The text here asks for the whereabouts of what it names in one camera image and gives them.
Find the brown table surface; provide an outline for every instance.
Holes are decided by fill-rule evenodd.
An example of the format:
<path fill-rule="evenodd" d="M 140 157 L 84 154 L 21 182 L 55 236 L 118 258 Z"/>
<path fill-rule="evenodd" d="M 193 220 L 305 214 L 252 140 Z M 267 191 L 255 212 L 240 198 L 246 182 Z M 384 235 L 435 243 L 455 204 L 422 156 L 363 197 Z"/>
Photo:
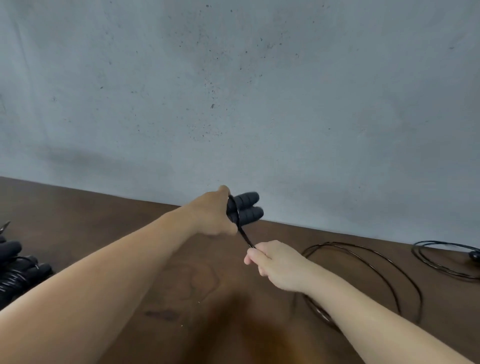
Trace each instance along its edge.
<path fill-rule="evenodd" d="M 175 208 L 7 178 L 0 178 L 0 201 L 0 221 L 12 221 L 7 238 L 20 240 L 23 255 L 51 263 L 56 271 Z M 298 250 L 325 241 L 378 250 L 422 289 L 420 326 L 480 362 L 480 287 L 419 262 L 410 245 L 268 221 L 245 230 L 254 242 L 278 239 Z M 315 317 L 302 300 L 292 311 L 292 293 L 260 277 L 256 267 L 245 266 L 246 247 L 240 235 L 196 236 L 186 242 L 100 362 L 362 363 L 345 337 Z M 476 271 L 464 253 L 429 254 L 449 266 Z M 368 252 L 360 255 L 392 281 L 406 317 L 412 319 L 418 298 L 406 279 Z M 386 285 L 354 258 L 324 249 L 313 259 L 394 310 Z"/>

